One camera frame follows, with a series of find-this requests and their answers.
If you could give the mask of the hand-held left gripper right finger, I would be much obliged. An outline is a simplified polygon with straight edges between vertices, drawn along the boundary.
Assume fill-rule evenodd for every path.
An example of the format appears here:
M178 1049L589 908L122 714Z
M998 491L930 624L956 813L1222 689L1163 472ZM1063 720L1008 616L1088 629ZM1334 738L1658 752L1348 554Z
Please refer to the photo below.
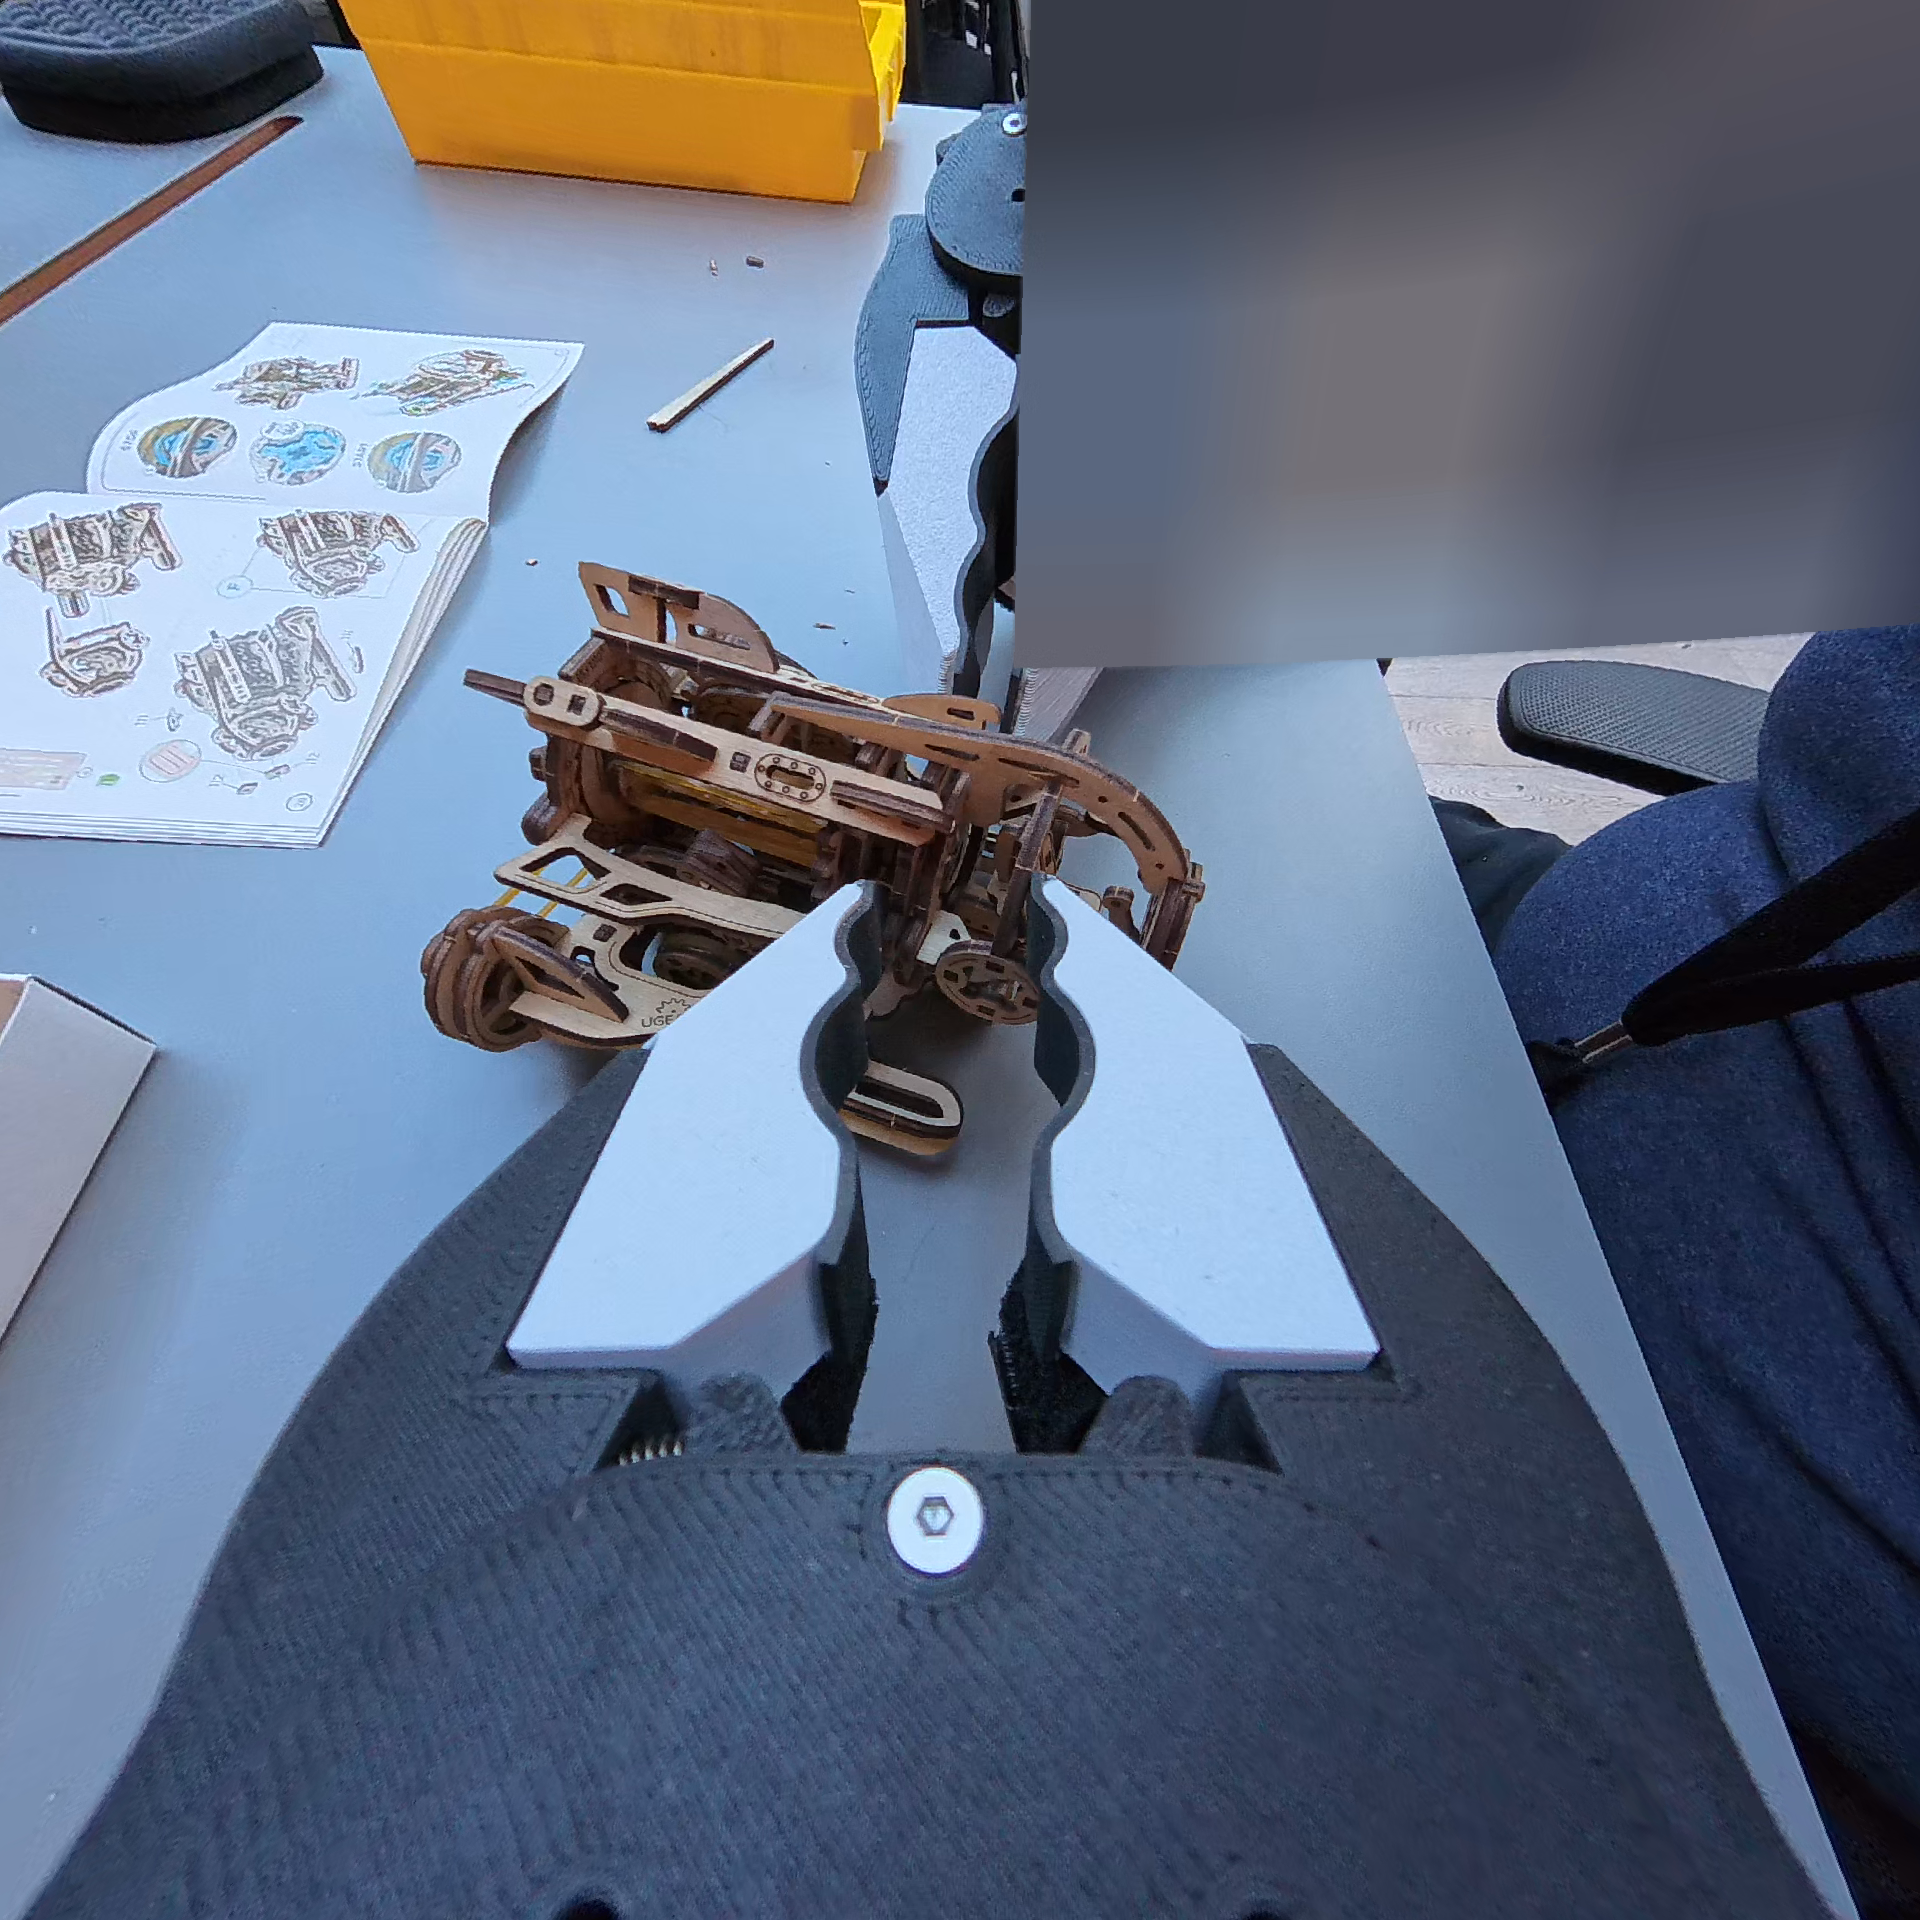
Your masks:
M1228 1376L1352 1372L1381 1338L1243 1032L1058 878L1027 902L1035 1061L1060 1111L992 1355L1020 1452L1072 1452L1124 1379L1201 1423Z

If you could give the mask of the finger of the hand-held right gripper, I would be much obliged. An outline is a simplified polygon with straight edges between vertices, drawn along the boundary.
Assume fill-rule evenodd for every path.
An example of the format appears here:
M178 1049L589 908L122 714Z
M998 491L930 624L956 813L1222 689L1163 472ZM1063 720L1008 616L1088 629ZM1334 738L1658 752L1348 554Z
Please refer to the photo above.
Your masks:
M916 330L890 476L877 502L901 682L910 694L962 692L979 674L960 591L983 540L976 466L1014 384L1014 359L983 331Z

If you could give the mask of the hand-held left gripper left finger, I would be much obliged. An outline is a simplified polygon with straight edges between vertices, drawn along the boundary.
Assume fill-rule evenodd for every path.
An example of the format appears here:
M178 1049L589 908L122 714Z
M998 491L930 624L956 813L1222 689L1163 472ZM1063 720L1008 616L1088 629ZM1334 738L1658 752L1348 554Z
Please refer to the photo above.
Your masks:
M843 885L650 1045L534 1292L522 1367L750 1376L841 1452L877 1329L859 1158L879 888Z

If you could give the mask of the small wooden part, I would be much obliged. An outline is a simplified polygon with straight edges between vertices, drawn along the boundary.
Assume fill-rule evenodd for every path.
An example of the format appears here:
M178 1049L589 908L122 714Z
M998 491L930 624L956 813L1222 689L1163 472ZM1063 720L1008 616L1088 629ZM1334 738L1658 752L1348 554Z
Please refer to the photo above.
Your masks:
M934 1076L870 1059L839 1116L862 1139L918 1158L941 1158L960 1139L964 1103Z

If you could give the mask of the wooden mechanical model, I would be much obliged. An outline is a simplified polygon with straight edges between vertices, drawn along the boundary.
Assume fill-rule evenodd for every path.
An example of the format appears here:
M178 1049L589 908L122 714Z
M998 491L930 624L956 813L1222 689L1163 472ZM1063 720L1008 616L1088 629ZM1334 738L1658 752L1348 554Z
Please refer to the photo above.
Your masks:
M537 730L542 796L495 871L501 900L423 952L443 1034L643 1044L846 883L877 885L873 1013L936 989L1027 1023L1028 894L1088 836L1128 850L1145 900L1110 885L1098 911L1179 960L1201 865L1083 735L1002 731L959 692L829 683L722 596L600 563L580 578L593 627L556 674L464 678Z

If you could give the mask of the thin wooden stick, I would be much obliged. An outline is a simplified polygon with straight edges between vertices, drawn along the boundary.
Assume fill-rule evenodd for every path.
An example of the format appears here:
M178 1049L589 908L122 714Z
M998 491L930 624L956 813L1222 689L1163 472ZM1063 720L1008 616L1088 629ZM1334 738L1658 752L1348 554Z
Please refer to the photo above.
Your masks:
M761 338L749 348L730 355L725 364L696 380L680 395L665 402L652 413L646 415L646 430L652 434L668 434L688 415L704 407L714 395L725 388L737 381L745 371L764 359L776 345L775 338Z

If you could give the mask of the nested yellow plastic bins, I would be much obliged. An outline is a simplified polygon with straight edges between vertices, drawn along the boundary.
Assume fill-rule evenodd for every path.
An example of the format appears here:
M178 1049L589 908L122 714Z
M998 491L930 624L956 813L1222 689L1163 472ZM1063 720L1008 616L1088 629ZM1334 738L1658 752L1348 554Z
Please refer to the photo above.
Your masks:
M848 203L901 1L347 1L420 162Z

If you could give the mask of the person's blue clothing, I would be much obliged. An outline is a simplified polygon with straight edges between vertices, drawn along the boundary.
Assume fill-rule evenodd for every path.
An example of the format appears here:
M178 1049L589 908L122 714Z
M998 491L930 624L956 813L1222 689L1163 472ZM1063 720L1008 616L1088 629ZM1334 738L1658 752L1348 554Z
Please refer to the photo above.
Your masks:
M1434 800L1863 1916L1916 1916L1919 635L1568 847Z

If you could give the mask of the white cardboard box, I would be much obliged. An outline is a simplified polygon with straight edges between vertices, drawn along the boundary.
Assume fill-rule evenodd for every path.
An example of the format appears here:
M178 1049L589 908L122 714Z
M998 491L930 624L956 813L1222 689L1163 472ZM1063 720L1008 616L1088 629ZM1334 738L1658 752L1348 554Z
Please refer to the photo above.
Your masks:
M3 973L3 1329L79 1201L156 1044L31 973Z

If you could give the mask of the illustrated instruction booklet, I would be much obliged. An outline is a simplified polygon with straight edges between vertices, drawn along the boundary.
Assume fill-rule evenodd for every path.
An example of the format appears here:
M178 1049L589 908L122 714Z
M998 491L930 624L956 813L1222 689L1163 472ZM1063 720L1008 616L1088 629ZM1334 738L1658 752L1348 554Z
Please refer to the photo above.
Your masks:
M4 834L319 846L582 351L277 322L8 502Z

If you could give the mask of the black textured pad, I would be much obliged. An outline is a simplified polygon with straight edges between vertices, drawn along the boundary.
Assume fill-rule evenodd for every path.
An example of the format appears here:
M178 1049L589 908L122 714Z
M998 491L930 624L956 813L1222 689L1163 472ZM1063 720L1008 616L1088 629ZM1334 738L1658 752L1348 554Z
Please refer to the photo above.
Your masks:
M31 130L178 142L247 126L325 80L295 1L15 1L3 88Z

